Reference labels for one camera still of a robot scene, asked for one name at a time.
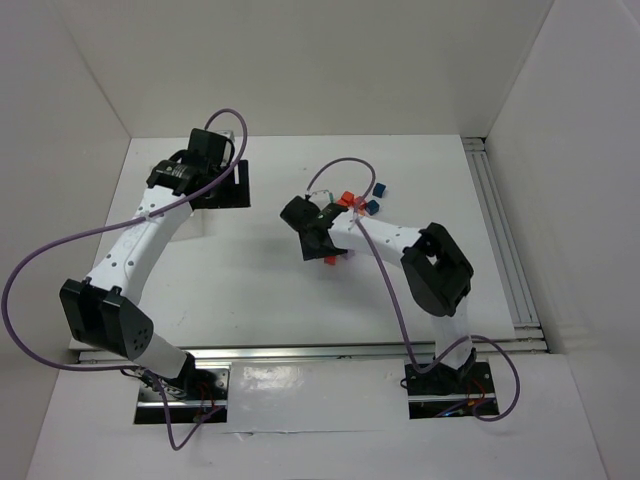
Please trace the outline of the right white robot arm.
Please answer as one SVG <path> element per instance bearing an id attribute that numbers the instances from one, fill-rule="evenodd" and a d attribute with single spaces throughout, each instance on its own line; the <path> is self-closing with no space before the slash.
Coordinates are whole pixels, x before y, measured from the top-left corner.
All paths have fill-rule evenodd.
<path id="1" fill-rule="evenodd" d="M 476 361 L 467 316 L 474 270 L 444 226 L 397 226 L 337 203 L 319 208 L 301 196 L 285 205 L 280 218 L 298 234 L 306 261 L 351 252 L 373 256 L 381 268 L 401 269 L 412 299 L 431 319 L 435 346 L 431 363 L 420 365 L 399 321 L 412 363 L 405 385 L 422 395 L 449 395 L 464 387 Z"/>

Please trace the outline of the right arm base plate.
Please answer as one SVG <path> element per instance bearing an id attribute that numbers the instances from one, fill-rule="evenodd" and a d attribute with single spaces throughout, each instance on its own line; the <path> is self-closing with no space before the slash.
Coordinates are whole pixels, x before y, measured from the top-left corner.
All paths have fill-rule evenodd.
<path id="1" fill-rule="evenodd" d="M 408 396 L 409 418 L 458 418 L 473 415 L 497 416 L 500 411 L 489 363 L 477 362 L 460 383 L 453 385 L 438 379 L 433 372 L 419 375 L 411 364 L 405 365 L 405 377 L 400 381 Z"/>

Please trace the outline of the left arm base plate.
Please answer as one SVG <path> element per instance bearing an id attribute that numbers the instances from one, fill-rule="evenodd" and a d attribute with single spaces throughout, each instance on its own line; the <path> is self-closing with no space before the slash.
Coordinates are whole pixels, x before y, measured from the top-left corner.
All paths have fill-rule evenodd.
<path id="1" fill-rule="evenodd" d="M 208 386 L 199 383 L 190 393 L 180 393 L 164 379 L 159 381 L 164 388 L 172 424 L 186 425 L 196 423 L 206 417 L 205 424 L 223 424 L 228 417 L 228 391 L 230 366 L 214 365 L 207 371 L 213 377 Z M 139 381 L 139 390 L 133 423 L 135 425 L 158 425 L 165 423 L 162 396 L 148 374 L 125 371 L 129 377 Z"/>

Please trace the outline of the orange wood block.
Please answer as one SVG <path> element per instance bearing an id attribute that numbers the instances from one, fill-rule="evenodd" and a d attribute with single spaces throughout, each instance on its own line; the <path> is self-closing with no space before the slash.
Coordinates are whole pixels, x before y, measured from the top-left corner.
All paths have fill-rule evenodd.
<path id="1" fill-rule="evenodd" d="M 354 199 L 353 208 L 355 211 L 361 211 L 366 209 L 366 198 L 365 197 L 356 197 Z"/>

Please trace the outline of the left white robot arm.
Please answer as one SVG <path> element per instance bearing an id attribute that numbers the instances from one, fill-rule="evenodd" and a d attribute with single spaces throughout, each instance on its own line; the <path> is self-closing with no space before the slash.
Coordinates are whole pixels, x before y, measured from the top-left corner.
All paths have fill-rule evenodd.
<path id="1" fill-rule="evenodd" d="M 234 154 L 232 132 L 193 129 L 186 148 L 150 171 L 137 224 L 83 280 L 68 279 L 60 290 L 76 341 L 133 362 L 147 385 L 161 382 L 178 399 L 212 391 L 218 379 L 156 333 L 138 304 L 165 247 L 194 211 L 249 206 L 248 163 L 232 167 Z"/>

